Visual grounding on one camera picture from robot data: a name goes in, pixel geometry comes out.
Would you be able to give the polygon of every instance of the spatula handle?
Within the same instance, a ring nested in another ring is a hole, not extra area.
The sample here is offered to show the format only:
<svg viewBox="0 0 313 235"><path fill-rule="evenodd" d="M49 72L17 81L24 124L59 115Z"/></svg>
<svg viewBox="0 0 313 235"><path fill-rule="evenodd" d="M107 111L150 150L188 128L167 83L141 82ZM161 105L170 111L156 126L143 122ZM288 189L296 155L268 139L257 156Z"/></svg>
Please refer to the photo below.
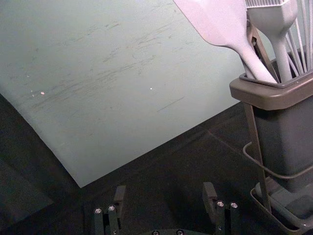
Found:
<svg viewBox="0 0 313 235"><path fill-rule="evenodd" d="M259 60L259 58L248 43L245 47L242 47L241 49L236 49L236 51L239 53L241 59L248 66L255 79L265 82L277 83L273 76Z"/></svg>

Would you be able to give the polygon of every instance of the white spatula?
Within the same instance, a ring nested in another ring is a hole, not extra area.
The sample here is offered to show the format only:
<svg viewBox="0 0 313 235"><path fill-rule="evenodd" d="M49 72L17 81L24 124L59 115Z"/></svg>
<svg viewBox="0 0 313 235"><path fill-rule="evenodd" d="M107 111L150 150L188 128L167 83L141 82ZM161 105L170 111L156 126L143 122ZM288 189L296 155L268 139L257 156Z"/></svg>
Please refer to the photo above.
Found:
<svg viewBox="0 0 313 235"><path fill-rule="evenodd" d="M257 80L277 83L246 38L245 0L174 0L208 43L236 51Z"/></svg>

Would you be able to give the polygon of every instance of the silicone bristle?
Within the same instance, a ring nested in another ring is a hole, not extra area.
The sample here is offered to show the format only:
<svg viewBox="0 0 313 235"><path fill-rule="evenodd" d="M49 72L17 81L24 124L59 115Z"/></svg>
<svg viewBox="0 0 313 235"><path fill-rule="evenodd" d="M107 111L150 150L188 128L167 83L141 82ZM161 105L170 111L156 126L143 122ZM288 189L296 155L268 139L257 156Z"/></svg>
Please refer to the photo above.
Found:
<svg viewBox="0 0 313 235"><path fill-rule="evenodd" d="M264 6L280 6L288 0L246 0L247 8L264 7Z"/></svg>

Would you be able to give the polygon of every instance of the bolt head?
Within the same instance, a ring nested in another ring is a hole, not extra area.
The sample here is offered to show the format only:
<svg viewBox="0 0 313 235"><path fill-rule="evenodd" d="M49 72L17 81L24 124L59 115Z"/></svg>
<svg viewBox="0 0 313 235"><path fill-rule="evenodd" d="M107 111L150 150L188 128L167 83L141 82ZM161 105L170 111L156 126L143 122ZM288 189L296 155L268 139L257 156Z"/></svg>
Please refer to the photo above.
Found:
<svg viewBox="0 0 313 235"><path fill-rule="evenodd" d="M230 206L231 206L232 208L237 208L237 207L238 207L238 205L237 205L236 203L234 203L234 202L230 203Z"/></svg>
<svg viewBox="0 0 313 235"><path fill-rule="evenodd" d="M108 210L109 210L109 211L115 210L115 206L109 206Z"/></svg>
<svg viewBox="0 0 313 235"><path fill-rule="evenodd" d="M102 212L102 210L100 208L97 208L97 209L94 210L95 214L100 214L101 212Z"/></svg>
<svg viewBox="0 0 313 235"><path fill-rule="evenodd" d="M219 207L223 207L224 206L224 203L223 202L217 202L217 205L219 206Z"/></svg>
<svg viewBox="0 0 313 235"><path fill-rule="evenodd" d="M176 234L177 234L177 235L184 235L185 233L184 233L183 230L180 230L180 229L179 229L179 230L176 231Z"/></svg>

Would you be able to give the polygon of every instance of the silicone brush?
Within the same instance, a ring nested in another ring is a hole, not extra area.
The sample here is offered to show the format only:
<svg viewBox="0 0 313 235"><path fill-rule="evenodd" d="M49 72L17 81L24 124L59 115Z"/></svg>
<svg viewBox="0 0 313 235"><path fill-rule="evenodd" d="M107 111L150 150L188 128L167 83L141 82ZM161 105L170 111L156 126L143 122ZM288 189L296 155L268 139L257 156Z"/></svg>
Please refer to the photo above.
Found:
<svg viewBox="0 0 313 235"><path fill-rule="evenodd" d="M246 0L251 22L270 40L282 82L292 79L286 34L297 17L296 0Z"/></svg>

